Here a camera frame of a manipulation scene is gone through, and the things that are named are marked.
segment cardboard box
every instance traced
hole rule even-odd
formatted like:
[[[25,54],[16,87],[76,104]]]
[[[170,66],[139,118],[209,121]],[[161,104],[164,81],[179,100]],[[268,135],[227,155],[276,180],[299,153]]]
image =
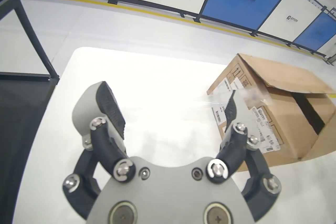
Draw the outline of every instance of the cardboard box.
[[[253,100],[253,111],[259,117],[258,121],[265,117],[264,124],[280,148],[264,153],[269,166],[312,159],[336,151],[336,108],[326,96],[336,91],[310,71],[238,54],[207,93],[229,90],[228,85],[232,89],[257,89],[267,96],[268,102]],[[214,115],[223,137],[226,122],[218,121],[217,110],[216,113],[214,110]],[[242,170],[247,170],[245,164],[239,169]]]

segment black shelf frame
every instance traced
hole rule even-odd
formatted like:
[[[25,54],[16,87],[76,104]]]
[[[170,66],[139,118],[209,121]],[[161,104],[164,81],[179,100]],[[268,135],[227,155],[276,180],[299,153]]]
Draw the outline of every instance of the black shelf frame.
[[[0,72],[0,223],[12,223],[24,168],[49,99],[59,82],[21,0],[0,0],[0,20],[15,11],[49,74]]]

